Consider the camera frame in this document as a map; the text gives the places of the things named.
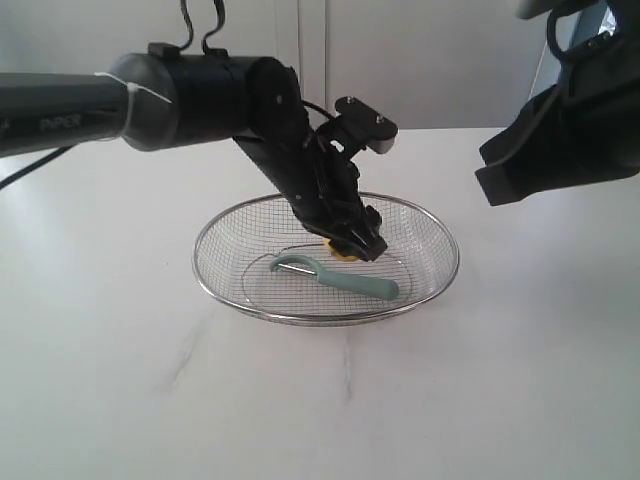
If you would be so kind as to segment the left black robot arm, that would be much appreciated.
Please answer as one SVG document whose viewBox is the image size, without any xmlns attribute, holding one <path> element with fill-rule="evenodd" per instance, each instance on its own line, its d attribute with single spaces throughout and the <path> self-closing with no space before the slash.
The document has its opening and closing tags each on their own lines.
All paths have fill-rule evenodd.
<svg viewBox="0 0 640 480">
<path fill-rule="evenodd" d="M 319 126 L 313 110 L 295 71 L 275 58 L 152 43 L 104 73 L 3 74 L 1 153 L 116 138 L 143 152 L 232 140 L 305 230 L 341 256 L 373 261 L 387 247 L 382 218 L 360 197 L 353 159 L 387 152 L 397 126 L 354 97 L 340 98 Z"/>
</svg>

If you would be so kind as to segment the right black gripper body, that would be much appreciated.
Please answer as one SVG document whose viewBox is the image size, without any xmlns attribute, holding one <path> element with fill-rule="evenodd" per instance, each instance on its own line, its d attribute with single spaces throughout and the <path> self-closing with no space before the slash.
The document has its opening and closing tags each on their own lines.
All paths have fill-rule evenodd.
<svg viewBox="0 0 640 480">
<path fill-rule="evenodd" d="M 546 190 L 615 181 L 639 174 L 639 39 L 607 32 L 563 50 L 558 132 L 562 144 Z"/>
</svg>

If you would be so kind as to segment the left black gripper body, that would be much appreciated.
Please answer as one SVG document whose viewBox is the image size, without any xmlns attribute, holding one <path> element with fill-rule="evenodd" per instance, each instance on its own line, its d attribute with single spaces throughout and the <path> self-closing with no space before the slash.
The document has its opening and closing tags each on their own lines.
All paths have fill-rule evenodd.
<svg viewBox="0 0 640 480">
<path fill-rule="evenodd" d="M 363 203 L 352 161 L 368 148 L 339 125 L 338 114 L 314 128 L 304 107 L 262 108 L 249 117 L 248 132 L 234 141 L 308 232 L 328 241 L 339 232 L 354 232 L 362 240 L 380 236 L 380 214 Z"/>
</svg>

